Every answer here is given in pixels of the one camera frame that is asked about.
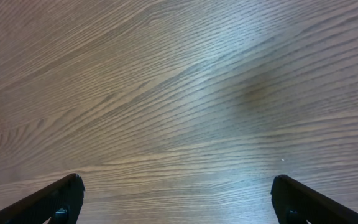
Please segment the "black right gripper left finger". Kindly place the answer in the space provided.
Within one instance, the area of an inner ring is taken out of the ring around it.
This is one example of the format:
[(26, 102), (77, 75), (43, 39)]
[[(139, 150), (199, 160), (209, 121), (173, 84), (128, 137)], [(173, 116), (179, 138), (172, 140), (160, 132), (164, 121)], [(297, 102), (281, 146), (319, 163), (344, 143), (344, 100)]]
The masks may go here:
[(0, 224), (76, 224), (85, 194), (82, 178), (66, 177), (0, 210)]

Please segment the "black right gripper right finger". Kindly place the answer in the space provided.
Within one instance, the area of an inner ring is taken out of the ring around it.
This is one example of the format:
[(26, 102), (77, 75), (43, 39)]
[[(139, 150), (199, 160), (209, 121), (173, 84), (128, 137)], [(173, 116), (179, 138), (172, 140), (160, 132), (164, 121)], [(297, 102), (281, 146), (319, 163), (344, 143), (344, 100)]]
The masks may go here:
[(287, 175), (274, 178), (272, 205), (279, 224), (358, 224), (358, 213)]

